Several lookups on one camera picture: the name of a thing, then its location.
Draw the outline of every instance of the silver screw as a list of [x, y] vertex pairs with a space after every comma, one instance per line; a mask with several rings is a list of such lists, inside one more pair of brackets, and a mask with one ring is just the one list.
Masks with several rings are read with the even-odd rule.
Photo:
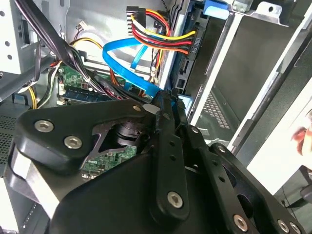
[[218, 146], [218, 149], [219, 149], [221, 152], [225, 153], [225, 149], [223, 148], [223, 146]]
[[245, 221], [240, 215], [235, 214], [235, 215], [233, 216], [233, 220], [234, 220], [235, 225], [236, 225], [240, 230], [242, 230], [243, 232], [248, 231], [247, 223], [246, 223], [246, 221]]
[[42, 133], [49, 133], [54, 129], [53, 123], [47, 120], [39, 120], [35, 123], [35, 128]]
[[196, 127], [194, 127], [194, 126], [192, 127], [192, 131], [195, 132], [195, 133], [199, 133], [199, 130]]
[[183, 206], [183, 200], [176, 192], [168, 192], [167, 199], [169, 203], [175, 208], [181, 208]]
[[164, 116], [166, 119], [170, 120], [170, 116], [167, 113], [163, 113], [162, 116]]
[[65, 138], [64, 144], [67, 146], [67, 148], [76, 150], [81, 148], [82, 141], [76, 136], [68, 136]]
[[133, 109], [135, 109], [138, 112], [141, 112], [141, 108], [139, 108], [138, 106], [133, 106]]
[[298, 234], [301, 234], [300, 229], [297, 227], [297, 225], [295, 225], [293, 222], [290, 222], [290, 225], [292, 227], [292, 229], [294, 229], [294, 231]]
[[289, 228], [286, 226], [286, 224], [282, 220], [277, 221], [279, 227], [286, 233], [289, 233]]

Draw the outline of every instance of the green circuit board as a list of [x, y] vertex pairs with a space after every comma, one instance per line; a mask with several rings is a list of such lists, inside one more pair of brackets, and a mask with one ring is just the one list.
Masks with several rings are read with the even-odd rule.
[[[63, 66], [61, 65], [58, 70], [62, 71], [61, 73], [58, 74], [58, 78], [59, 80], [62, 81], [65, 87], [71, 86], [84, 90], [89, 89], [89, 84], [83, 80], [80, 73], [64, 65]], [[111, 80], [109, 75], [99, 75], [99, 76], [103, 77], [104, 79]], [[125, 83], [124, 79], [119, 77], [116, 78], [118, 79], [121, 86], [124, 85]]]
[[96, 158], [85, 162], [82, 168], [82, 177], [87, 180], [93, 179], [103, 172], [132, 158], [136, 153], [136, 147], [127, 146], [122, 152], [99, 155]]

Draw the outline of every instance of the blue drive tab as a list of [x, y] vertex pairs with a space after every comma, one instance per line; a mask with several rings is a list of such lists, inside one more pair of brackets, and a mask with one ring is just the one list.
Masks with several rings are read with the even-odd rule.
[[225, 2], [206, 0], [203, 14], [226, 20], [229, 16], [228, 5]]

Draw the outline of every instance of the black mounting arm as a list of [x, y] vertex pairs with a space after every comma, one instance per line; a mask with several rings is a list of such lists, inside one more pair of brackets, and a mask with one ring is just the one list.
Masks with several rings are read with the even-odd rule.
[[[135, 157], [82, 180], [87, 158], [126, 145], [137, 146]], [[6, 178], [43, 206], [50, 233], [304, 233], [231, 152], [205, 144], [174, 90], [144, 106], [121, 100], [25, 113]]]

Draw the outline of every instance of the red wire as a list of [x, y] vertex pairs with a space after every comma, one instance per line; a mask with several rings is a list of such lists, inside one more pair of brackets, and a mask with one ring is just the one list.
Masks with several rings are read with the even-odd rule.
[[137, 37], [142, 38], [142, 39], [144, 39], [144, 40], [148, 40], [148, 41], [154, 42], [154, 43], [156, 43], [156, 44], [158, 44], [158, 45], [191, 45], [191, 44], [192, 44], [192, 42], [189, 41], [189, 40], [180, 41], [180, 42], [171, 42], [171, 43], [160, 42], [160, 41], [157, 41], [157, 40], [154, 40], [154, 39], [151, 39], [151, 38], [147, 38], [147, 37], [145, 37], [145, 36], [140, 35], [139, 33], [137, 33], [137, 31], [135, 30], [134, 27], [132, 28], [132, 31], [133, 31], [133, 33], [134, 33]]
[[156, 15], [155, 13], [153, 12], [150, 12], [148, 10], [146, 10], [146, 14], [147, 15], [152, 15], [154, 16], [155, 18], [159, 19], [165, 26], [166, 26], [166, 36], [169, 36], [170, 35], [170, 28], [169, 28], [169, 25], [168, 23], [160, 16]]

